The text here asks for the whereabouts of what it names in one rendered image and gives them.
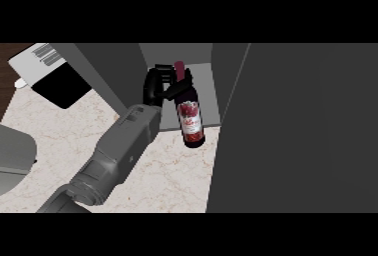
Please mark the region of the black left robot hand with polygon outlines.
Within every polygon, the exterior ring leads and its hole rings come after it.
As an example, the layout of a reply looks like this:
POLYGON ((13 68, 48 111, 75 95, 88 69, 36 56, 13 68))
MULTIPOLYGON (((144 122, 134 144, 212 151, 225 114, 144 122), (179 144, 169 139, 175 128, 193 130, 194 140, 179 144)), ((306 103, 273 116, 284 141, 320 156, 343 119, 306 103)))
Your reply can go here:
POLYGON ((191 73, 187 68, 156 64, 144 78, 143 104, 160 107, 163 100, 174 100, 191 85, 191 73))

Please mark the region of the dark red wine bottle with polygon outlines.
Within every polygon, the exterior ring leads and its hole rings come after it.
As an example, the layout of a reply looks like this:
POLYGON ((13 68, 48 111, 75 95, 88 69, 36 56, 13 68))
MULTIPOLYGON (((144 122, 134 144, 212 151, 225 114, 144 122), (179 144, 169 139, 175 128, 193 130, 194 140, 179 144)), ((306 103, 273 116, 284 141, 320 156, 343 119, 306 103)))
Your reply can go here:
POLYGON ((197 93, 193 86, 174 98, 182 142, 197 148, 205 142, 197 93))

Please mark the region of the grey cabinet body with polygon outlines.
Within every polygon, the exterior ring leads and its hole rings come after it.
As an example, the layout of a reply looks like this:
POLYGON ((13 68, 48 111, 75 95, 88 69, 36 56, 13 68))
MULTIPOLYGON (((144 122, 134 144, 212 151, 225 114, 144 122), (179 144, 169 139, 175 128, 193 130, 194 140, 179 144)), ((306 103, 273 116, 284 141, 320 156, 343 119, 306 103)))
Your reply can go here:
POLYGON ((116 113, 141 102, 147 69, 182 62, 193 76, 202 124, 221 124, 244 43, 55 43, 53 48, 116 113))

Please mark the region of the large dark grey cabinet door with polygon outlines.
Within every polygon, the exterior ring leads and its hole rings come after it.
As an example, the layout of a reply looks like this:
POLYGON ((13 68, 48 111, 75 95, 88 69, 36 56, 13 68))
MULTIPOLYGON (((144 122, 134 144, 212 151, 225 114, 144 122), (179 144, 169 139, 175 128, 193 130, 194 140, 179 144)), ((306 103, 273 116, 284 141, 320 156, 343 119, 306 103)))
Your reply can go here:
POLYGON ((250 46, 206 209, 378 212, 376 44, 250 46))

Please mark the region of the white and black toaster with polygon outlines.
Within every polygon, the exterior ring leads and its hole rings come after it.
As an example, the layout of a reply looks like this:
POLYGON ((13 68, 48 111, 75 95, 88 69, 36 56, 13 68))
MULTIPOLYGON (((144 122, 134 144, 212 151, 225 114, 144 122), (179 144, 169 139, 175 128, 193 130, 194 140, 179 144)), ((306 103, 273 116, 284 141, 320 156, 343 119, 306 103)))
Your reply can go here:
POLYGON ((91 90, 48 43, 33 43, 8 58, 23 83, 57 107, 67 109, 91 90))

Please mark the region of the grey rounded appliance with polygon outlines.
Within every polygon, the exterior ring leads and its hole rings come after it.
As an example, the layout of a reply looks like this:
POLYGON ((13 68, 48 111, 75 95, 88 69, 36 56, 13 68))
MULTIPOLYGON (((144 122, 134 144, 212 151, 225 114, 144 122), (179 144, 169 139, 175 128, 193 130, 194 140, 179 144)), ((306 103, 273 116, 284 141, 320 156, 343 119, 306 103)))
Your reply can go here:
POLYGON ((16 187, 27 175, 35 156, 33 138, 0 124, 0 196, 16 187))

